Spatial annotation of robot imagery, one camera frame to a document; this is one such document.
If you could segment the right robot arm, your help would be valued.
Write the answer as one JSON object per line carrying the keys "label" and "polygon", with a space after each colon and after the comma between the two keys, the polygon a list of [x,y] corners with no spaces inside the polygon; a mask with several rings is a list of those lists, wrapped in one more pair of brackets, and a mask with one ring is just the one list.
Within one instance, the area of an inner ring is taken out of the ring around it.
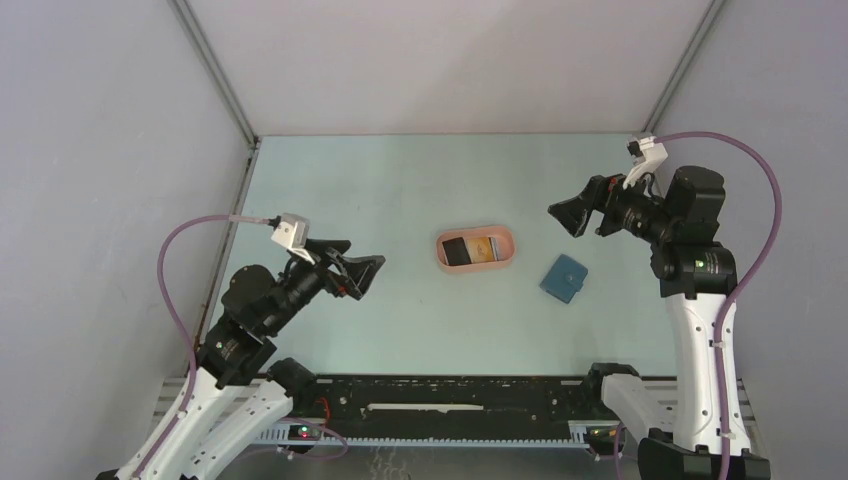
{"label": "right robot arm", "polygon": [[623,175],[594,176],[577,196],[548,208],[573,237],[600,213],[599,236],[625,231],[646,241],[673,332],[673,410],[660,405],[635,373],[609,373],[586,385],[583,408],[596,418],[618,417],[638,444],[644,479],[767,479],[770,463],[751,449],[736,387],[736,262],[715,238],[723,177],[683,166],[664,196],[651,193],[652,181],[644,175],[627,186]]}

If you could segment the blue card holder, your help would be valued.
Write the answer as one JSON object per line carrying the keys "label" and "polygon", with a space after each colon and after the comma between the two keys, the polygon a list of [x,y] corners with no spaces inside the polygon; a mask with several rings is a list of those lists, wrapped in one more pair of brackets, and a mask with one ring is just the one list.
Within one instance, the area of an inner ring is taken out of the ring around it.
{"label": "blue card holder", "polygon": [[560,302],[570,304],[575,295],[582,290],[587,276],[588,269],[584,265],[561,254],[544,276],[539,287]]}

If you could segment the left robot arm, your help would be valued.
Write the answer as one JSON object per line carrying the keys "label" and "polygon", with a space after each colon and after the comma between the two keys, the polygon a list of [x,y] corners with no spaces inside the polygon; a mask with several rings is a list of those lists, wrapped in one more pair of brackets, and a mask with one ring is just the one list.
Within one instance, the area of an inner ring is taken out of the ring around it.
{"label": "left robot arm", "polygon": [[141,449],[101,479],[215,479],[276,421],[316,403],[315,375],[292,358],[269,361],[284,326],[322,292],[361,299],[385,263],[348,257],[347,240],[305,242],[283,272],[239,269],[222,296],[224,312],[194,355],[197,369]]}

